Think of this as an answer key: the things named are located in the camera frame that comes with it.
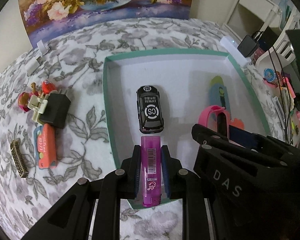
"white wall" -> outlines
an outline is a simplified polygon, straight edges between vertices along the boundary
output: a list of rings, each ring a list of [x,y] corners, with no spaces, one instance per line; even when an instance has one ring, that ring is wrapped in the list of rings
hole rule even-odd
[[[0,12],[0,72],[31,48],[18,0],[9,0]]]
[[[222,25],[234,0],[193,0],[190,16]],[[0,72],[31,49],[18,0],[9,0],[0,12]]]

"barcode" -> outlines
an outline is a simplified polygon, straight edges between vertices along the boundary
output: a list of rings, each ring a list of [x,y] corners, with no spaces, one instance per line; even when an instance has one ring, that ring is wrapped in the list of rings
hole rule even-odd
[[[156,149],[148,149],[148,174],[157,174],[157,166],[155,161]]]

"purple lighter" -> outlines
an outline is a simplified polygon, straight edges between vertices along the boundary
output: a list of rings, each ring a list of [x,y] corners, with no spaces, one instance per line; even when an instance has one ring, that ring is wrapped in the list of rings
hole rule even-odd
[[[141,136],[141,174],[143,206],[161,203],[161,140],[160,136]]]

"gray leaf pattern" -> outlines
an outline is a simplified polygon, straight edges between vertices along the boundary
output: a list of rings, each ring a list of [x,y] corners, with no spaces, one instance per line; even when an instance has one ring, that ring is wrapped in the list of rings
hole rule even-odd
[[[226,51],[220,39],[228,35],[217,24],[199,20],[133,18],[100,23],[60,36],[48,44],[50,51],[28,76],[25,64],[38,53],[21,55],[0,74],[0,225],[11,240],[20,239],[79,177],[103,178],[115,169],[111,156],[103,101],[102,72],[105,57],[156,48],[200,48]],[[243,69],[266,113],[271,135],[282,136],[273,106],[260,91],[261,76],[253,66]],[[66,127],[56,130],[58,166],[39,170],[34,154],[32,113],[17,106],[20,93],[32,82],[49,79],[67,89],[71,107]],[[10,154],[17,140],[29,170],[19,177]],[[122,200],[120,219],[125,233],[120,239],[180,240],[182,205],[179,201],[155,209],[133,210]]]

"flower painting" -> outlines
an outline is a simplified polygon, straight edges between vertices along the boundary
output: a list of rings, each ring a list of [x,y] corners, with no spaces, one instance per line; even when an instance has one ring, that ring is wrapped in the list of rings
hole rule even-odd
[[[192,0],[18,0],[33,47],[65,33],[135,17],[188,19]]]

